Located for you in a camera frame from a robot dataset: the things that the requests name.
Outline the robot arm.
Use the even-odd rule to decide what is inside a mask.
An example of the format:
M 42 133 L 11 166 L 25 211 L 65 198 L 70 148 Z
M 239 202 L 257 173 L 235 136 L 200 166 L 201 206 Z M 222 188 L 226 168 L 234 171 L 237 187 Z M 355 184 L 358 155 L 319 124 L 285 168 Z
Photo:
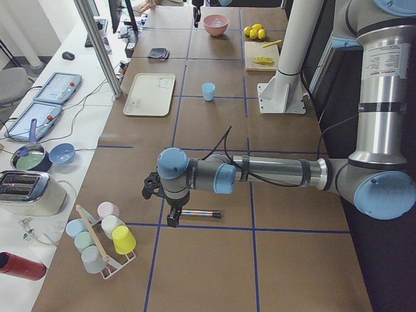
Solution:
M 162 151 L 142 195 L 164 198 L 167 223 L 179 224 L 192 190 L 231 194 L 236 182 L 308 187 L 340 195 L 378 220 L 402 216 L 415 204 L 415 182 L 401 154 L 407 70 L 415 38 L 414 1 L 337 1 L 332 40 L 337 49 L 362 48 L 356 149 L 345 159 L 271 159 L 210 152 L 191 159 L 179 148 Z

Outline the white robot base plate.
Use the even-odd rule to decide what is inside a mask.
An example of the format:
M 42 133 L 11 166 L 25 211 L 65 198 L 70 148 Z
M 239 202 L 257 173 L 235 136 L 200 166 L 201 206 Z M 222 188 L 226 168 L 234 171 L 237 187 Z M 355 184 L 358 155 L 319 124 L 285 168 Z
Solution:
M 274 86 L 269 83 L 257 85 L 259 110 L 261 114 L 305 114 L 301 83 L 294 89 L 290 84 L 283 85 L 283 92 L 274 93 Z

